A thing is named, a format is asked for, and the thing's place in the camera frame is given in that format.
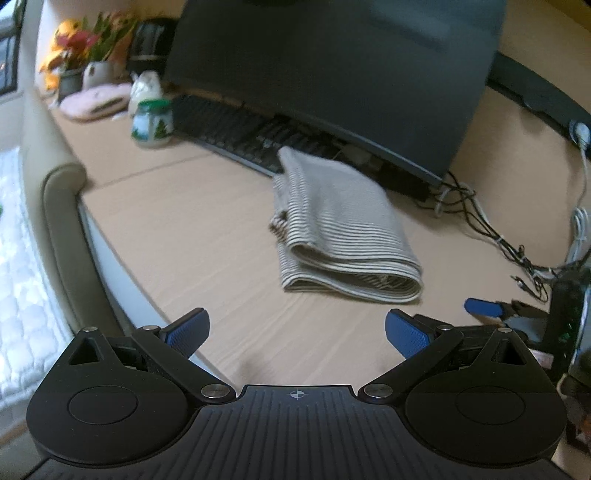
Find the plug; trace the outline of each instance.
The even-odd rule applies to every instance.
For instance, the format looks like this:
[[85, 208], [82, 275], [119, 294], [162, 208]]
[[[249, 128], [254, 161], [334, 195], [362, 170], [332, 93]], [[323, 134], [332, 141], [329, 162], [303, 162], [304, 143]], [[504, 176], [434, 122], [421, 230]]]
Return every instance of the plug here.
[[574, 142], [581, 151], [587, 151], [587, 147], [591, 142], [591, 131], [589, 131], [589, 127], [583, 122], [577, 122], [574, 125]]

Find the pink cloth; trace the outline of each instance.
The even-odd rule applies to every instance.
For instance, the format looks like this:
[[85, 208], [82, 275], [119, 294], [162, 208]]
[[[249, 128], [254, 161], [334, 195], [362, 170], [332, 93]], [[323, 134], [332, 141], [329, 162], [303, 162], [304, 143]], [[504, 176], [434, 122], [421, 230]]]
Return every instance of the pink cloth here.
[[127, 108], [131, 84], [100, 85], [64, 98], [60, 110], [74, 120], [95, 120]]

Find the cable bundle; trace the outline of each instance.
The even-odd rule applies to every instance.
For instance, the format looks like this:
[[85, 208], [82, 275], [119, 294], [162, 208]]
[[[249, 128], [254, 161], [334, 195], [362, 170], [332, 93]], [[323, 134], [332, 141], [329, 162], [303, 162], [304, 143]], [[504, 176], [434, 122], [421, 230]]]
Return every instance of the cable bundle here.
[[[511, 277], [517, 282], [519, 288], [539, 301], [544, 303], [547, 302], [548, 291], [546, 290], [545, 283], [556, 277], [554, 271], [547, 267], [534, 265], [530, 259], [525, 256], [525, 246], [520, 245], [516, 248], [505, 240], [505, 238], [492, 227], [486, 213], [476, 198], [476, 192], [466, 183], [458, 181], [457, 177], [452, 172], [448, 172], [448, 174], [452, 178], [453, 184], [442, 182], [442, 189], [439, 192], [432, 192], [431, 199], [427, 201], [427, 203], [431, 203], [431, 205], [416, 202], [417, 206], [422, 209], [433, 210], [437, 217], [440, 217], [445, 213], [462, 215], [473, 231], [492, 240], [502, 251], [507, 260], [519, 265], [524, 270], [533, 287], [530, 287], [519, 277]], [[445, 199], [451, 193], [459, 195], [459, 200], [446, 202]], [[550, 275], [544, 275], [542, 272], [550, 273]]]

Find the flower pot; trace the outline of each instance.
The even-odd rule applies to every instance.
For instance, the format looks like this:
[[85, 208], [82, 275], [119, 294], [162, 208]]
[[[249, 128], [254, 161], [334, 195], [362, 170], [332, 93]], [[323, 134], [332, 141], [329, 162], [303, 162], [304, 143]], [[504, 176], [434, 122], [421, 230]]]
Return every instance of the flower pot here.
[[111, 61], [91, 61], [84, 71], [84, 90], [113, 83], [114, 69]]
[[82, 90], [84, 68], [76, 70], [66, 70], [60, 75], [60, 87], [58, 90], [57, 101], [61, 102], [64, 98]]

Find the black kettle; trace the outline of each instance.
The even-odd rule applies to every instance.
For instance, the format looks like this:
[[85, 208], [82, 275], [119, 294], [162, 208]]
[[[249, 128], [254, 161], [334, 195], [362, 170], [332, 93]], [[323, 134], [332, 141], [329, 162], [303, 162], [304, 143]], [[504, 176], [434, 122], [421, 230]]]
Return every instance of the black kettle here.
[[155, 70], [162, 77], [177, 24], [176, 19], [165, 17], [138, 23], [129, 47], [127, 71], [140, 75], [146, 70]]

